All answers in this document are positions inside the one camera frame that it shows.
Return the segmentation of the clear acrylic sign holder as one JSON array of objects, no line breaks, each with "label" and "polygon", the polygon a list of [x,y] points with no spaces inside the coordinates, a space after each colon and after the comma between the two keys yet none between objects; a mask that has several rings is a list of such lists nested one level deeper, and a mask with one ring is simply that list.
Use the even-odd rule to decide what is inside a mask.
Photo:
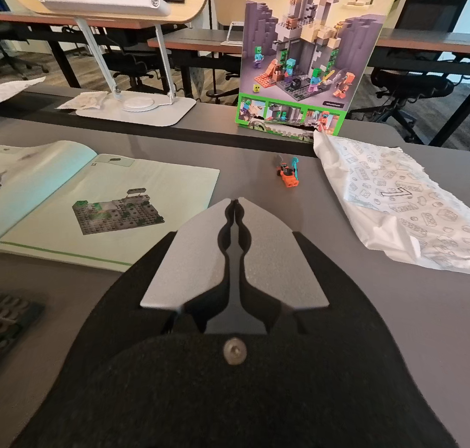
[{"label": "clear acrylic sign holder", "polygon": [[222,43],[220,43],[220,46],[241,48],[243,46],[243,33],[244,22],[231,21],[226,34],[226,39]]}]

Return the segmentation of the light wood rounded board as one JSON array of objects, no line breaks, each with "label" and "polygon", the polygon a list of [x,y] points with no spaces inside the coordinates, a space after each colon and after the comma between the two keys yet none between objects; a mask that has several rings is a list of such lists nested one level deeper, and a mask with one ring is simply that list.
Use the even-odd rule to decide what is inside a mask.
[{"label": "light wood rounded board", "polygon": [[[36,0],[6,0],[11,12],[1,12],[1,21],[40,23],[40,24],[74,24],[74,14],[55,14],[48,11]],[[184,3],[170,4],[171,13],[167,17],[138,16],[124,14],[97,14],[80,16],[90,26],[109,26],[114,28],[139,29],[155,24],[188,23],[196,17],[205,6],[206,0],[185,0]]]}]

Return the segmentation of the small crumpled white paper bag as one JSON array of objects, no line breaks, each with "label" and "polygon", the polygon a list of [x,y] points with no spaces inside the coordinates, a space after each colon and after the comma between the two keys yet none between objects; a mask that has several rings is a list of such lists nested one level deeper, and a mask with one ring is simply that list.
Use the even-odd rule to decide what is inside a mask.
[{"label": "small crumpled white paper bag", "polygon": [[58,110],[100,109],[107,95],[109,95],[109,92],[107,91],[81,92],[76,97],[58,106],[57,109]]}]

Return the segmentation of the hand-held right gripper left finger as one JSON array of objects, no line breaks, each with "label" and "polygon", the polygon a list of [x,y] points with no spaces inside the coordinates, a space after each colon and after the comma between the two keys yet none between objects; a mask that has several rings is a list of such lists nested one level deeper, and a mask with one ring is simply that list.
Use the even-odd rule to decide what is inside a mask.
[{"label": "hand-held right gripper left finger", "polygon": [[225,310],[234,206],[225,198],[179,228],[140,301],[142,308],[191,316],[201,333]]}]

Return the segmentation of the orange toy minifigure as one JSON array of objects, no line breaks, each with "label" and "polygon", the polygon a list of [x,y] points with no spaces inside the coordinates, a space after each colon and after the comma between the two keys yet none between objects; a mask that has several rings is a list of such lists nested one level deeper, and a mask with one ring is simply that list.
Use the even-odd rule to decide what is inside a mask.
[{"label": "orange toy minifigure", "polygon": [[293,157],[290,163],[285,163],[281,155],[276,157],[276,172],[288,188],[296,187],[299,184],[298,168],[299,159]]}]

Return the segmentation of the black office chair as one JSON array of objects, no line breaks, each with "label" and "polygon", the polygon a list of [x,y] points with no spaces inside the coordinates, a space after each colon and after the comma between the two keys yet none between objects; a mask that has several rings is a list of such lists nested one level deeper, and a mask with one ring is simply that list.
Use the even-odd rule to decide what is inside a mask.
[{"label": "black office chair", "polygon": [[[395,29],[451,33],[455,29],[467,2],[468,0],[405,0],[395,24]],[[414,57],[415,59],[435,61],[439,59],[442,53],[392,50],[391,54],[401,58]],[[454,90],[454,85],[448,79],[448,76],[441,73],[414,73],[373,68],[371,82],[381,89],[376,93],[378,98],[386,96],[392,98],[391,103],[402,102],[403,106],[398,106],[400,108],[399,112],[414,131],[415,121],[406,119],[403,107],[407,102],[414,103],[418,100],[442,98],[450,95]],[[390,108],[390,104],[386,105],[385,109]],[[378,108],[370,109],[376,114],[372,121],[375,117],[380,116],[383,111],[382,108],[380,110]],[[405,141],[417,144],[413,142],[414,139],[408,141],[405,138]]]},{"label": "black office chair", "polygon": [[2,42],[6,40],[26,41],[18,36],[12,24],[9,24],[8,22],[1,22],[0,23],[0,50],[1,50],[1,54],[3,55],[3,58],[1,58],[1,61],[2,61],[1,65],[7,64],[8,66],[10,66],[13,69],[13,71],[16,73],[16,75],[20,76],[21,79],[23,79],[24,81],[28,81],[28,77],[19,69],[19,65],[23,65],[26,67],[26,69],[29,69],[29,70],[31,70],[33,67],[38,67],[41,69],[43,74],[49,73],[49,69],[47,69],[45,66],[39,63],[30,63],[19,57],[9,55],[7,50],[2,45]]},{"label": "black office chair", "polygon": [[239,77],[224,70],[205,70],[206,80],[202,101],[212,104],[236,105],[239,93]]},{"label": "black office chair", "polygon": [[[129,78],[129,91],[142,93],[167,94],[170,90],[164,63],[157,52],[127,52],[123,49],[112,50],[106,46],[103,59],[113,77],[124,75]],[[153,78],[151,72],[158,72],[162,81],[162,89],[144,85],[143,77]]]}]

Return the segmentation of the white desk lamp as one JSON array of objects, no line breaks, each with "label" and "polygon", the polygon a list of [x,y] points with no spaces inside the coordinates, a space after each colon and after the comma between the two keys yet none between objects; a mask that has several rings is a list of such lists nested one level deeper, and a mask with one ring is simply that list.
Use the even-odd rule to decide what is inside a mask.
[{"label": "white desk lamp", "polygon": [[110,121],[135,123],[153,127],[169,127],[178,123],[195,105],[196,101],[177,97],[171,75],[169,59],[164,43],[161,25],[156,23],[156,36],[161,52],[170,90],[163,94],[138,94],[121,91],[112,77],[95,37],[86,22],[91,15],[118,14],[167,17],[171,8],[164,0],[38,0],[55,13],[69,13],[74,16],[88,47],[109,86],[110,94],[99,108],[76,110],[76,115]]}]

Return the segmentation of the toy brick set box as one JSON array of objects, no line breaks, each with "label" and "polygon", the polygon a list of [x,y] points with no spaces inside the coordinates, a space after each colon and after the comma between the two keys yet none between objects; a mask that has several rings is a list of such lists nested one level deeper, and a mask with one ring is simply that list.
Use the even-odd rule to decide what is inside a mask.
[{"label": "toy brick set box", "polygon": [[338,135],[394,0],[246,0],[236,122]]}]

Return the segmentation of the grey desk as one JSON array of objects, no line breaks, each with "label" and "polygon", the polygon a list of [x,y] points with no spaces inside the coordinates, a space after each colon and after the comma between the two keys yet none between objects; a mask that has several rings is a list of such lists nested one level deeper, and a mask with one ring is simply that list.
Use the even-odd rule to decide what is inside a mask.
[{"label": "grey desk", "polygon": [[[370,251],[343,216],[313,148],[235,123],[235,107],[196,104],[170,128],[78,121],[56,110],[77,89],[40,84],[1,104],[1,144],[76,141],[119,154],[220,170],[211,203],[244,197],[302,232],[368,296],[414,380],[460,447],[469,447],[469,275],[394,262]],[[276,157],[293,157],[288,188]],[[8,447],[50,390],[79,328],[119,272],[1,254],[1,290],[45,313],[1,364],[1,447]]]}]

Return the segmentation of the brick building instruction booklet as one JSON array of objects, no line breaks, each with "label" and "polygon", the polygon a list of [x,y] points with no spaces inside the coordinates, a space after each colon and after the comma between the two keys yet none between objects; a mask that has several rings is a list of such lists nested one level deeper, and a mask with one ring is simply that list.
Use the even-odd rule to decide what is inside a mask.
[{"label": "brick building instruction booklet", "polygon": [[118,272],[205,210],[220,173],[73,141],[2,145],[0,171],[1,253]]}]

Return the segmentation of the large printed white paper bag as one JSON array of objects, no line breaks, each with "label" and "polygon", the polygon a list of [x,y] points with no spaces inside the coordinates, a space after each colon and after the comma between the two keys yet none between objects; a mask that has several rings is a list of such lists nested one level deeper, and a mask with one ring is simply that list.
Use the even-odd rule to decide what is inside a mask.
[{"label": "large printed white paper bag", "polygon": [[398,262],[470,273],[470,210],[401,148],[326,132],[314,152],[363,245]]}]

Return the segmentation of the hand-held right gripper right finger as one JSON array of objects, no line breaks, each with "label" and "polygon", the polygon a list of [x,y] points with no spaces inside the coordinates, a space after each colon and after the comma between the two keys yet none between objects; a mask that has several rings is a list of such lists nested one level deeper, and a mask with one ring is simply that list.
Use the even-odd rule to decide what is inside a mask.
[{"label": "hand-held right gripper right finger", "polygon": [[236,202],[235,221],[243,251],[240,302],[267,333],[282,315],[329,307],[290,227],[246,198]]}]

